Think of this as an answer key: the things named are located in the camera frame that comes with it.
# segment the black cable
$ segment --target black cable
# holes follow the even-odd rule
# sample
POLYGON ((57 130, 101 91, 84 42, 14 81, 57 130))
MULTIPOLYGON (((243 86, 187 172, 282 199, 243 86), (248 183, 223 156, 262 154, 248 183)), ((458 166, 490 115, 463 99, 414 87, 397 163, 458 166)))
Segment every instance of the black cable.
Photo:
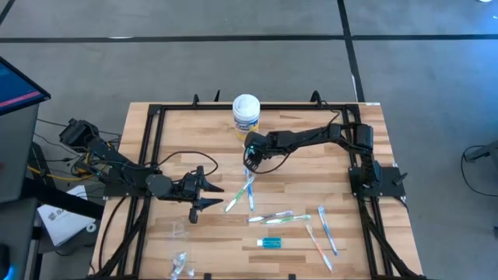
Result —
POLYGON ((406 202, 405 202, 405 201, 403 201, 403 200, 402 200, 402 198, 401 198, 401 197, 395 197, 395 199, 396 199, 397 201, 401 202, 401 203, 403 204, 403 206, 405 206, 406 211, 407 211, 407 212, 409 212, 409 210, 410 210, 410 209, 408 208, 408 205, 406 204, 406 202))
MULTIPOLYGON (((66 172, 66 171, 63 171, 63 170, 58 170, 58 169, 51 168, 51 167, 50 167, 50 168, 48 168, 48 170, 49 170, 49 171, 51 171, 51 172, 52 172, 52 171, 55 171, 55 172, 60 172, 60 173, 63 173, 63 174, 68 174, 68 175, 71 175, 71 176, 74 176, 74 177, 81 177, 81 176, 79 176, 80 174, 74 174, 74 173, 66 172)), ((100 182, 99 180, 95 180, 95 179, 92 179, 92 178, 88 178, 88 179, 86 179, 86 180, 91 180, 91 181, 93 181, 93 182, 102 183, 102 182, 100 182)))
POLYGON ((92 265, 92 261, 90 261, 90 263, 89 263, 89 264, 90 264, 90 268, 92 269, 92 274, 95 274, 95 268, 94 268, 94 267, 93 267, 93 265, 92 265))
POLYGON ((90 194, 90 193, 93 193, 94 191, 102 190, 104 188, 105 187, 96 187, 95 189, 93 189, 91 191, 81 191, 78 194, 75 194, 75 196, 79 196, 80 194, 90 194))
POLYGON ((119 142, 119 137, 107 141, 108 143, 119 142))
POLYGON ((465 149, 465 151, 461 154, 461 159, 460 159, 460 171, 461 171, 461 176, 464 178, 464 182, 465 184, 467 184, 467 187, 469 189, 471 189, 472 191, 474 191, 475 193, 477 194, 480 194, 480 195, 484 195, 484 196, 488 196, 488 197, 492 197, 492 198, 498 198, 498 194, 485 194, 485 193, 482 193, 480 191, 477 191, 475 188, 473 188, 467 181, 467 177, 465 176, 465 172, 464 172, 464 159, 465 159, 465 153, 469 150, 469 149, 473 149, 473 148, 482 148, 484 147, 484 145, 472 145, 468 148, 465 149))
MULTIPOLYGON (((56 122, 53 122, 53 121, 46 121, 46 120, 42 120, 42 119, 40 119, 40 118, 37 118, 37 120, 38 120, 38 121, 41 121, 41 122, 44 122, 44 123, 46 123, 46 124, 53 124, 53 125, 57 125, 57 126, 60 126, 60 127, 63 127, 63 128, 67 128, 67 127, 68 127, 68 125, 65 125, 65 124, 59 124, 59 123, 56 123, 56 122)), ((102 133, 104 133, 104 134, 116 135, 116 136, 121 137, 121 135, 120 135, 120 134, 118 134, 118 133, 114 133, 114 132, 109 132, 109 131, 101 131, 101 130, 99 130, 99 132, 102 132, 102 133)))
POLYGON ((178 152, 174 152, 174 153, 170 154, 167 158, 165 158, 165 159, 161 160, 159 163, 157 163, 157 166, 160 166, 161 164, 165 163, 171 157, 173 157, 175 155, 178 155, 178 154, 182 154, 182 153, 198 154, 198 155, 205 156, 206 158, 210 159, 215 164, 215 168, 213 170, 209 171, 208 173, 206 173, 205 174, 206 176, 209 176, 209 175, 213 174, 218 169, 218 163, 215 161, 215 159, 213 159, 211 156, 206 155, 203 152, 198 152, 198 151, 178 151, 178 152))
POLYGON ((44 140, 47 144, 50 144, 50 145, 53 145, 53 146, 59 147, 59 148, 61 148, 61 149, 65 150, 65 151, 66 151, 66 152, 68 152, 68 153, 71 153, 71 154, 73 154, 73 155, 75 155, 75 156, 79 156, 79 154, 77 154, 77 153, 75 153, 75 152, 73 152, 73 151, 71 151, 71 150, 69 150, 69 149, 65 148, 63 145, 59 145, 59 144, 52 143, 52 142, 48 141, 45 137, 43 137, 43 136, 41 136, 41 135, 37 134, 36 132, 34 132, 34 134, 35 134, 36 136, 38 136, 38 137, 42 138, 42 139, 43 139, 43 140, 44 140))
MULTIPOLYGON (((135 170, 145 170, 145 169, 148 169, 148 168, 149 168, 149 167, 142 167, 142 166, 140 166, 140 167, 128 166, 128 163, 122 163, 122 162, 113 161, 113 160, 94 160, 94 161, 92 161, 92 158, 93 158, 93 154, 90 156, 90 158, 89 158, 89 162, 88 162, 88 164, 90 165, 90 167, 93 167, 95 164, 98 164, 98 163, 102 163, 102 164, 107 164, 107 163, 119 163, 119 164, 121 164, 121 165, 123 165, 123 166, 125 166, 125 167, 127 166, 127 167, 129 167, 129 168, 131 168, 131 169, 135 169, 135 170)), ((74 164, 71 166, 71 175, 73 175, 73 176, 75 176, 75 177, 88 176, 88 175, 90 175, 90 174, 91 174, 91 173, 90 173, 90 172, 87 172, 87 171, 85 171, 85 172, 78 172, 78 171, 76 170, 76 166, 75 166, 74 164)), ((120 183, 126 183, 126 184, 129 184, 129 185, 132 185, 132 186, 136 186, 136 184, 134 184, 134 183, 132 183, 132 182, 130 182, 130 181, 128 180, 128 178, 126 177, 126 174, 125 174, 125 173, 123 173, 122 175, 124 176, 125 180, 123 180, 123 179, 119 179, 119 182, 120 182, 120 183)), ((109 182, 112 182, 112 180, 105 179, 105 178, 103 179, 103 181, 101 181, 101 180, 93 180, 93 181, 96 181, 96 182, 99 182, 99 183, 103 183, 103 184, 105 184, 105 183, 109 183, 109 182)))
POLYGON ((123 197, 116 205, 116 207, 114 207, 114 210, 112 211, 112 213, 110 214, 109 216, 109 221, 107 221, 107 224, 106 224, 106 227, 104 228, 103 230, 103 235, 102 235, 102 240, 100 241, 100 249, 99 249, 99 270, 102 270, 102 253, 103 253, 103 242, 105 241, 106 239, 106 235, 107 235, 107 231, 109 230, 109 225, 110 223, 112 222, 112 219, 114 218, 114 215, 116 215, 116 211, 117 209, 119 208, 119 206, 121 206, 121 204, 123 203, 123 201, 125 201, 126 197, 123 197))
POLYGON ((37 161, 41 161, 41 162, 45 162, 45 163, 55 163, 55 162, 63 162, 63 163, 67 163, 67 162, 70 162, 74 159, 77 159, 78 156, 75 156, 73 158, 68 158, 68 157, 65 157, 64 159, 37 159, 37 158, 33 158, 33 157, 30 157, 30 159, 33 159, 33 160, 37 160, 37 161))
MULTIPOLYGON (((83 159, 85 159, 85 158, 86 158, 86 154, 85 154, 85 155, 80 156, 80 157, 79 157, 79 159, 77 159, 77 160, 76 160, 76 162, 81 161, 81 160, 83 160, 83 159)), ((75 164, 75 163, 73 163, 73 164, 71 165, 70 172, 71 172, 71 174, 72 174, 73 176, 75 176, 75 177, 82 177, 82 176, 85 176, 85 175, 90 175, 90 174, 91 174, 90 172, 87 172, 87 171, 84 171, 84 172, 79 172, 78 170, 76 170, 76 164, 75 164)))
MULTIPOLYGON (((327 105, 328 107, 330 107, 330 105, 328 105, 327 101, 322 100, 321 102, 325 103, 325 105, 327 105)), ((338 116, 340 116, 340 115, 341 115, 341 112, 340 112, 340 111, 339 111, 339 112, 336 112, 335 110, 330 109, 330 108, 329 108, 329 110, 330 110, 332 113, 337 113, 337 114, 336 114, 336 115, 335 115, 335 116, 334 116, 334 117, 333 117, 333 118, 332 118, 332 119, 328 122, 328 124, 331 124, 333 121, 335 121, 335 119, 336 119, 338 116)))
POLYGON ((71 255, 73 255, 74 253, 76 253, 77 250, 81 249, 82 247, 85 247, 85 248, 90 248, 92 246, 95 246, 95 243, 91 243, 91 244, 84 244, 84 245, 81 245, 79 247, 76 247, 74 250, 72 250, 71 252, 67 253, 67 254, 64 254, 64 253, 59 253, 57 250, 54 250, 54 252, 61 256, 61 257, 69 257, 71 255))
POLYGON ((123 257, 124 253, 130 246, 130 243, 135 238, 136 234, 146 223, 146 218, 148 216, 148 211, 146 211, 146 207, 142 207, 140 211, 139 217, 135 220, 135 223, 130 228, 130 231, 125 235, 121 244, 117 247, 116 251, 112 255, 112 257, 107 261, 107 263, 100 269, 96 275, 97 276, 109 276, 113 270, 116 268, 117 263, 123 257))
MULTIPOLYGON (((246 155, 247 155, 247 149, 245 149, 245 150, 244 150, 244 155, 243 155, 244 165, 245 165, 245 158, 246 158, 246 155)), ((290 156, 290 153, 288 153, 288 154, 286 155, 286 157, 285 157, 285 158, 283 158, 282 162, 281 162, 281 163, 279 163, 279 165, 277 165, 277 166, 275 166, 275 167, 271 168, 270 170, 266 170, 266 171, 256 171, 256 170, 252 170, 251 168, 247 167, 246 165, 245 165, 245 166, 249 169, 249 171, 251 171, 251 172, 252 172, 252 173, 254 173, 254 174, 267 174, 267 173, 273 172, 273 171, 277 170, 279 167, 281 167, 281 166, 282 166, 282 165, 286 162, 286 160, 289 158, 289 156, 290 156)))
POLYGON ((132 163, 131 161, 128 161, 127 163, 122 163, 122 162, 118 162, 116 160, 96 159, 94 161, 90 160, 90 163, 92 163, 92 164, 95 164, 95 163, 102 163, 102 164, 108 164, 108 163, 121 164, 124 167, 131 168, 131 169, 134 169, 134 170, 146 170, 146 169, 150 169, 150 167, 147 167, 147 166, 129 166, 128 164, 132 163))

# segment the white paper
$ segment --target white paper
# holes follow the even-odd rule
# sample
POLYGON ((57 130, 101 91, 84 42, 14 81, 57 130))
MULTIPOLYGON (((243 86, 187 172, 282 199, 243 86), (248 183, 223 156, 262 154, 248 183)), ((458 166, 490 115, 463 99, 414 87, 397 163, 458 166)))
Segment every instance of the white paper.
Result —
MULTIPOLYGON (((74 187, 68 191, 68 194, 87 199, 85 186, 83 185, 74 187)), ((82 229, 85 229, 86 226, 95 222, 95 219, 71 213, 50 205, 40 206, 38 208, 38 213, 44 221, 44 225, 55 246, 63 244, 82 229)))

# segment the blue toothbrush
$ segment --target blue toothbrush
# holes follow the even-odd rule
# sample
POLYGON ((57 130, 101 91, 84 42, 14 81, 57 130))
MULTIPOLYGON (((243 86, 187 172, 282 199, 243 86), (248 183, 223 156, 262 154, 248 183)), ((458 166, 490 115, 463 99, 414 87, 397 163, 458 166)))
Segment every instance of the blue toothbrush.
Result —
MULTIPOLYGON (((247 168, 244 168, 244 172, 246 173, 246 179, 249 180, 251 177, 251 173, 247 168)), ((247 186, 247 196, 249 197, 249 207, 251 211, 254 212, 254 197, 252 196, 252 182, 247 186)))
POLYGON ((328 241, 332 245, 332 249, 334 251, 334 255, 338 255, 337 248, 335 247, 334 240, 332 239, 332 235, 330 234, 330 229, 328 228, 327 219, 325 218, 325 208, 323 206, 318 206, 318 214, 320 215, 321 224, 324 226, 324 230, 327 233, 328 241))

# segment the white cap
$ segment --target white cap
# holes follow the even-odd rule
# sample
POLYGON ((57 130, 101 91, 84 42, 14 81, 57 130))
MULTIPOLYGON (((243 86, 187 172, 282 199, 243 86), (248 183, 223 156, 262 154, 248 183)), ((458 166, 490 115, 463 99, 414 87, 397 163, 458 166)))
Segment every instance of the white cap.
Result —
POLYGON ((252 121, 259 116, 260 104, 256 96, 241 94, 232 105, 233 115, 241 121, 252 121))

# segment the label on cup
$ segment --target label on cup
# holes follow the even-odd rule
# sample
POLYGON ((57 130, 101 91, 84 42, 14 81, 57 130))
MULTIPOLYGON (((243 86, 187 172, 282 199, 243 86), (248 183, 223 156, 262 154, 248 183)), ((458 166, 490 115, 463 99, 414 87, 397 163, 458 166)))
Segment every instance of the label on cup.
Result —
POLYGON ((247 133, 250 131, 258 131, 259 128, 259 117, 255 118, 252 121, 240 121, 235 117, 233 119, 235 121, 235 133, 237 137, 244 140, 247 136, 247 133))

